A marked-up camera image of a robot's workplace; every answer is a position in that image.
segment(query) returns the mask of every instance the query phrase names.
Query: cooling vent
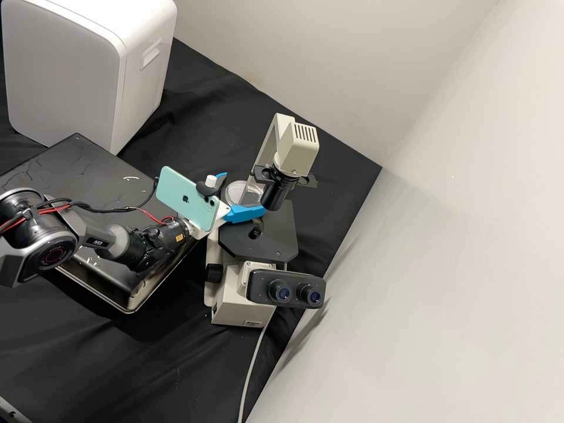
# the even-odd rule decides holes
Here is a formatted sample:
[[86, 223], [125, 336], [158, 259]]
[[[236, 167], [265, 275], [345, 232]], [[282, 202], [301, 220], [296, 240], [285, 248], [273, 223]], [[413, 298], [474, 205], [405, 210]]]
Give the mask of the cooling vent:
[[296, 138], [317, 144], [317, 131], [314, 127], [295, 123], [294, 131], [296, 133]]

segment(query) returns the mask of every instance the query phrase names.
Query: white cap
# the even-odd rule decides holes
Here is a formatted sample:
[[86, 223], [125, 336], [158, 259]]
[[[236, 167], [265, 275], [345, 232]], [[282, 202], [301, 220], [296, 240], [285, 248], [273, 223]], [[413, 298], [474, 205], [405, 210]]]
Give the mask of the white cap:
[[217, 183], [217, 178], [213, 175], [208, 175], [206, 177], [206, 186], [209, 188], [215, 188]]

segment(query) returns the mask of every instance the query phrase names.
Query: smartphone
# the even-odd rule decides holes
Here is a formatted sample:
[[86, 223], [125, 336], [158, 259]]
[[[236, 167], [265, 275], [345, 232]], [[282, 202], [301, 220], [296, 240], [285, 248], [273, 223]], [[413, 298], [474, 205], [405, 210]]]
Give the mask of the smartphone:
[[195, 182], [186, 176], [168, 166], [163, 167], [156, 196], [159, 201], [198, 225], [200, 229], [212, 230], [219, 209], [219, 198], [200, 194]]

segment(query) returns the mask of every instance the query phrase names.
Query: white cable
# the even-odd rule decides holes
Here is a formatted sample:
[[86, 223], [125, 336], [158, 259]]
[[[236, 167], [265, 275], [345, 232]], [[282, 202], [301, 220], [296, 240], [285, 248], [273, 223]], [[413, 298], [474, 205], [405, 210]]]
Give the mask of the white cable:
[[251, 359], [251, 365], [249, 366], [249, 370], [247, 371], [247, 378], [245, 379], [245, 386], [243, 387], [243, 395], [241, 395], [241, 404], [239, 405], [239, 418], [237, 419], [237, 423], [243, 423], [243, 412], [245, 409], [245, 400], [247, 399], [247, 389], [249, 388], [249, 381], [251, 380], [251, 373], [253, 372], [254, 362], [257, 359], [258, 350], [260, 348], [260, 343], [263, 340], [264, 333], [266, 332], [266, 328], [268, 327], [268, 322], [264, 325], [263, 330], [259, 335], [259, 339], [257, 341], [257, 346], [254, 348], [253, 358]]

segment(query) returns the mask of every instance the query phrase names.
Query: white wall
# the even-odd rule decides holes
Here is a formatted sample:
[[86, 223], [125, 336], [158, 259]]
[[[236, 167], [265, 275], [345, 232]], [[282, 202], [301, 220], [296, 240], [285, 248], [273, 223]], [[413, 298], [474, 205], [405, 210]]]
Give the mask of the white wall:
[[496, 0], [175, 0], [176, 37], [387, 165]]
[[561, 0], [488, 16], [249, 422], [564, 421], [563, 22]]

